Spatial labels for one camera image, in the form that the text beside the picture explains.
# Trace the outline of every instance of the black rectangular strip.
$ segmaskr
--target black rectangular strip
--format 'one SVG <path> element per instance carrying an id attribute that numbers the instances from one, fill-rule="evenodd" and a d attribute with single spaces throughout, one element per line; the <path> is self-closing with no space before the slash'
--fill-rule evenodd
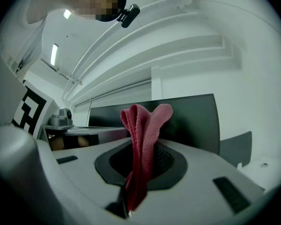
<path id="1" fill-rule="evenodd" d="M 235 213 L 250 206 L 250 202 L 239 192 L 228 178 L 222 177 L 214 179 L 213 181 Z"/>
<path id="2" fill-rule="evenodd" d="M 69 157 L 63 157 L 63 158 L 56 159 L 56 161 L 58 164 L 63 164 L 63 163 L 68 163 L 68 162 L 77 160 L 77 159 L 78 159 L 78 157 L 76 157 L 76 156 L 69 156 Z"/>

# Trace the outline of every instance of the fluorescent light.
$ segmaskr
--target fluorescent light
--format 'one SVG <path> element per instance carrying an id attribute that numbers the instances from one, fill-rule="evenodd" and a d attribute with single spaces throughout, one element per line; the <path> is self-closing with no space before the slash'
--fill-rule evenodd
<path id="1" fill-rule="evenodd" d="M 69 11 L 69 10 L 66 10 L 65 12 L 64 12 L 64 17 L 66 18 L 66 19 L 69 19 L 69 17 L 71 16 L 72 14 L 71 14 L 71 12 Z"/>
<path id="2" fill-rule="evenodd" d="M 52 54 L 51 54 L 51 64 L 53 66 L 55 65 L 57 50 L 58 50 L 58 45 L 54 44 L 53 48 L 52 48 Z"/>

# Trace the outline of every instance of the folded cloth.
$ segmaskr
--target folded cloth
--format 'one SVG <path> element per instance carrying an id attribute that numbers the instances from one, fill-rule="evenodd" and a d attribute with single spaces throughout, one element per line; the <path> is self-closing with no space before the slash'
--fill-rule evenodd
<path id="1" fill-rule="evenodd" d="M 147 195 L 147 182 L 153 174 L 153 153 L 159 130 L 173 114 L 171 105 L 160 104 L 152 113 L 133 104 L 121 112 L 121 119 L 131 134 L 133 166 L 126 180 L 128 212 L 135 211 Z"/>

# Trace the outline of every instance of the black mesh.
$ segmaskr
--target black mesh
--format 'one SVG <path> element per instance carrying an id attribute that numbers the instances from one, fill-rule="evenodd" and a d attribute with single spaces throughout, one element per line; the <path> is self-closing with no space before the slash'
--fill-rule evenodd
<path id="1" fill-rule="evenodd" d="M 126 146 L 119 152 L 111 156 L 110 165 L 123 177 L 127 178 L 132 170 L 133 164 L 133 149 L 132 144 Z M 169 170 L 174 163 L 174 157 L 160 148 L 154 146 L 154 158 L 153 158 L 153 179 Z"/>

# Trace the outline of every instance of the black headphones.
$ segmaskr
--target black headphones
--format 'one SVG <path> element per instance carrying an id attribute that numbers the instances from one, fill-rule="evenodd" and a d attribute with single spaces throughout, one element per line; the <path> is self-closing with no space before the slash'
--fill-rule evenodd
<path id="1" fill-rule="evenodd" d="M 117 8 L 112 8 L 112 14 L 96 15 L 96 20 L 102 22 L 110 22 L 117 19 L 121 22 L 123 28 L 127 28 L 136 16 L 140 13 L 140 8 L 136 4 L 132 4 L 128 9 L 125 9 L 127 0 L 118 0 Z"/>

